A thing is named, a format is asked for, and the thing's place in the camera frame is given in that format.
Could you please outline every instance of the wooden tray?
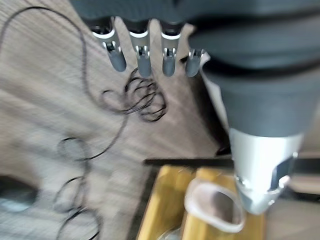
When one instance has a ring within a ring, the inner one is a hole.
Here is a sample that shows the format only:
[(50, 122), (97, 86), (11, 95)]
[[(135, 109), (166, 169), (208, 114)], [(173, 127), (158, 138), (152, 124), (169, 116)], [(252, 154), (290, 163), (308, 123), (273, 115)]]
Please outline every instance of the wooden tray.
[(200, 168), (196, 174), (184, 167), (163, 166), (157, 176), (137, 240), (157, 240), (163, 233), (182, 226), (182, 240), (263, 240), (265, 216), (247, 214), (239, 233), (222, 232), (187, 214), (184, 197), (190, 181), (195, 178), (212, 181), (235, 192), (234, 180), (219, 170)]

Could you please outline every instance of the black cable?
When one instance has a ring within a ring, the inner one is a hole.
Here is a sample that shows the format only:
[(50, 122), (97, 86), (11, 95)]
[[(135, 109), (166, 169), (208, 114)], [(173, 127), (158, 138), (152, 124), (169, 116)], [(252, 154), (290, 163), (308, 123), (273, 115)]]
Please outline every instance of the black cable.
[[(167, 101), (163, 92), (159, 88), (158, 84), (154, 81), (154, 77), (142, 78), (141, 76), (138, 75), (137, 68), (134, 69), (130, 74), (122, 93), (118, 93), (112, 89), (107, 89), (102, 91), (99, 101), (96, 101), (96, 99), (90, 92), (89, 83), (87, 79), (87, 66), (88, 66), (87, 44), (85, 41), (84, 34), (82, 33), (81, 29), (67, 16), (47, 7), (30, 6), (30, 7), (26, 7), (21, 10), (18, 10), (17, 12), (12, 14), (5, 21), (0, 32), (0, 53), (2, 51), (2, 46), (4, 43), (6, 31), (9, 28), (9, 25), (12, 22), (12, 20), (14, 20), (20, 14), (30, 10), (52, 12), (60, 16), (61, 18), (65, 19), (67, 22), (69, 22), (69, 24), (71, 24), (74, 27), (74, 29), (77, 31), (79, 35), (79, 39), (82, 45), (81, 81), (83, 84), (83, 90), (85, 94), (99, 108), (111, 111), (115, 114), (123, 115), (123, 121), (117, 134), (114, 136), (112, 141), (107, 145), (107, 147), (105, 147), (105, 149), (99, 153), (92, 155), (89, 145), (83, 139), (76, 138), (76, 137), (65, 138), (61, 140), (61, 142), (58, 144), (58, 153), (61, 156), (63, 156), (66, 160), (68, 160), (71, 157), (67, 153), (66, 144), (72, 143), (72, 142), (78, 144), (78, 147), (81, 149), (83, 156), (76, 160), (79, 161), (80, 164), (82, 165), (83, 174), (81, 176), (77, 176), (66, 181), (54, 197), (53, 208), (56, 211), (61, 213), (69, 213), (69, 217), (63, 222), (63, 224), (61, 225), (58, 231), (56, 240), (60, 239), (61, 234), (65, 229), (65, 227), (67, 226), (67, 224), (72, 219), (74, 219), (75, 217), (79, 216), (82, 213), (90, 213), (94, 217), (97, 225), (96, 233), (92, 237), (90, 237), (89, 240), (99, 239), (102, 224), (103, 224), (102, 219), (99, 217), (96, 210), (86, 207), (86, 198), (88, 193), (87, 176), (91, 171), (91, 164), (92, 164), (91, 160), (96, 159), (97, 157), (106, 153), (117, 142), (117, 140), (119, 139), (119, 137), (121, 136), (121, 134), (123, 133), (127, 125), (129, 114), (137, 112), (143, 121), (156, 122), (166, 114), (168, 109)], [(106, 98), (108, 96), (110, 97), (111, 95), (117, 96), (118, 100), (120, 100), (122, 104), (122, 108), (114, 107), (110, 103), (108, 103)], [(62, 193), (66, 190), (66, 187), (73, 182), (77, 182), (77, 188), (74, 193), (71, 205), (65, 209), (59, 208), (57, 205), (59, 198), (61, 197)]]

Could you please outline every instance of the wooden floor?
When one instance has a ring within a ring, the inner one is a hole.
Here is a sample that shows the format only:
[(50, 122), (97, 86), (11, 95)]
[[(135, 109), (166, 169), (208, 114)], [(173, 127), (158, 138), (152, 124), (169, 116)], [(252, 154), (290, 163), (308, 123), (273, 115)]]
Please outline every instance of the wooden floor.
[[(34, 5), (67, 15), (85, 33), (89, 86), (95, 97), (106, 88), (122, 89), (137, 62), (119, 19), (116, 25), (127, 60), (123, 73), (113, 70), (106, 53), (66, 0), (2, 0), (0, 26), (17, 10)], [(151, 24), (159, 29), (156, 21)], [(183, 39), (178, 58), (187, 52)], [(150, 173), (150, 168), (141, 165), (143, 159), (211, 157), (217, 150), (198, 115), (183, 66), (177, 64), (174, 77), (164, 77), (161, 58), (160, 35), (152, 31), (151, 63), (169, 102), (167, 115), (153, 124), (131, 115), (117, 144), (93, 163), (88, 205), (104, 218), (102, 240), (133, 239), (129, 231)], [(0, 211), (1, 240), (55, 239), (66, 216), (53, 211), (54, 194), (63, 182), (81, 172), (77, 164), (57, 154), (57, 143), (66, 137), (81, 137), (97, 153), (121, 126), (121, 115), (101, 111), (87, 98), (80, 76), (81, 43), (65, 20), (35, 10), (11, 23), (0, 51), (0, 174), (34, 182), (41, 191), (36, 204), (25, 212)], [(278, 201), (269, 214), (268, 239), (319, 239), (319, 213), (319, 205)]]

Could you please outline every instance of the gray robotic arm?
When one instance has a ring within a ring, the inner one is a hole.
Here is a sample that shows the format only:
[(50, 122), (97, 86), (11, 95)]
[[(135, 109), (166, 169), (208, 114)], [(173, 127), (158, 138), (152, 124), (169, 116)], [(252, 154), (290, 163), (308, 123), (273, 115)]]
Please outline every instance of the gray robotic arm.
[(290, 181), (293, 159), (319, 101), (320, 2), (70, 2), (118, 71), (126, 66), (112, 19), (123, 19), (143, 77), (151, 73), (149, 20), (161, 23), (166, 76), (174, 73), (183, 24), (195, 25), (189, 37), (186, 73), (195, 75), (203, 52), (210, 55), (202, 70), (221, 89), (242, 204), (247, 211), (260, 214), (276, 201)]

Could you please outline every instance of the gray object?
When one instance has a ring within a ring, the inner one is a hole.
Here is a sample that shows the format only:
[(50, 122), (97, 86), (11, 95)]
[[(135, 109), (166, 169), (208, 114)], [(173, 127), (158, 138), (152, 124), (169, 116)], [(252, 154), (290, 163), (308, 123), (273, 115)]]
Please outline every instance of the gray object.
[(176, 35), (161, 33), (162, 45), (162, 72), (167, 77), (175, 73), (177, 49), (180, 39), (180, 30)]
[(136, 54), (139, 73), (142, 77), (147, 78), (151, 75), (149, 31), (147, 30), (143, 33), (129, 33), (133, 50)]
[(113, 68), (118, 72), (123, 72), (126, 70), (127, 63), (124, 53), (120, 47), (120, 41), (114, 25), (114, 20), (110, 19), (108, 24), (110, 28), (108, 29), (108, 33), (99, 34), (93, 31), (92, 34), (100, 42), (101, 46), (106, 49)]
[(38, 189), (11, 176), (0, 176), (0, 208), (21, 212), (36, 201)]
[(110, 62), (115, 70), (123, 72), (127, 68), (126, 59), (124, 53), (121, 51), (110, 51), (108, 52)]
[(175, 73), (176, 58), (166, 57), (162, 60), (162, 72), (167, 77), (171, 77)]
[(201, 57), (204, 54), (202, 49), (190, 49), (188, 58), (185, 64), (185, 74), (188, 77), (197, 75), (200, 67)]

